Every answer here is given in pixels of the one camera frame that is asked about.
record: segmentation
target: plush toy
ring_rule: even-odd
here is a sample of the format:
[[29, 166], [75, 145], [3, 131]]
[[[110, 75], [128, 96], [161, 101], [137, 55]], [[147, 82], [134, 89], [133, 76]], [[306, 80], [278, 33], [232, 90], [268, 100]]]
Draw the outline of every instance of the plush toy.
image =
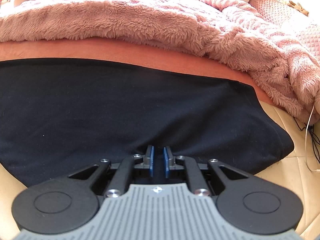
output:
[[283, 3], [284, 5], [286, 5], [287, 4], [287, 1], [285, 1], [285, 0], [278, 0], [280, 3]]
[[288, 6], [298, 10], [299, 12], [303, 13], [305, 16], [308, 16], [309, 12], [307, 10], [305, 10], [301, 4], [295, 4], [293, 1], [289, 0], [289, 3], [287, 3]]

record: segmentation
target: ridged surface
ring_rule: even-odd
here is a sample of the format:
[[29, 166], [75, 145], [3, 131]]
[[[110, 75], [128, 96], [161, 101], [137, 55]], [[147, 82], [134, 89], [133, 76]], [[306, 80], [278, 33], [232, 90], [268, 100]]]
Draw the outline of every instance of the ridged surface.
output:
[[295, 232], [255, 236], [233, 227], [218, 213], [210, 197], [189, 192], [186, 184], [131, 185], [119, 198], [104, 201], [86, 225], [61, 235], [23, 230], [15, 240], [299, 240]]

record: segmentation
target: silver screw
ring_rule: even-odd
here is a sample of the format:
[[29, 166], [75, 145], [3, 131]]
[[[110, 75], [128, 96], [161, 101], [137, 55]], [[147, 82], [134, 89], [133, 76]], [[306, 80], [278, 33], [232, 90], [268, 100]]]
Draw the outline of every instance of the silver screw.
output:
[[199, 188], [195, 190], [195, 195], [203, 197], [203, 196], [209, 196], [210, 192], [209, 190], [205, 189], [205, 188]]
[[109, 189], [107, 191], [107, 196], [108, 197], [120, 197], [121, 192], [118, 189]]

